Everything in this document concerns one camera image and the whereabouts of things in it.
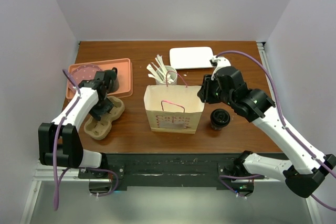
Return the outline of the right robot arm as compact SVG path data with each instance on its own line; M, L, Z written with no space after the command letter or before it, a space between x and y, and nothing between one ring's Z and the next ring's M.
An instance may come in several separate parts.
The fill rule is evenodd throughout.
M309 143L282 116L279 106L261 89L250 89L235 67L206 74L198 97L203 103L224 103L262 130L286 155L286 160L244 151L234 161L239 178L261 175L285 182L296 195L308 198L335 168L335 156L324 154Z

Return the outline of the pink paper gift bag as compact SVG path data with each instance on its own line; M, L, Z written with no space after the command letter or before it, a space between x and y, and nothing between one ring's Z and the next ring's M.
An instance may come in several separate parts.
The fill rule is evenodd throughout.
M153 132L195 134L204 110L197 96L200 86L163 85L147 86L144 108Z

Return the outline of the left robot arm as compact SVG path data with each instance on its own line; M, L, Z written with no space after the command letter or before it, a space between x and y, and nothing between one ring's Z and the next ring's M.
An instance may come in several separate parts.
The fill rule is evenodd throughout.
M90 114L99 121L114 107L108 92L117 83L117 68L97 71L91 80L75 83L74 78L63 70L67 79L75 86L76 94L66 108L50 123L38 128L39 161L46 166L65 168L90 168L97 178L108 174L109 165L103 162L102 154L82 147L78 130Z

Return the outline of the black coffee cup lid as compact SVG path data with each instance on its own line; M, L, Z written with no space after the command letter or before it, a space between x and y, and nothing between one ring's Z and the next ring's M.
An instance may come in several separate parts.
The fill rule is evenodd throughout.
M216 109L210 115L211 125L225 125L225 127L230 123L230 115L224 109Z

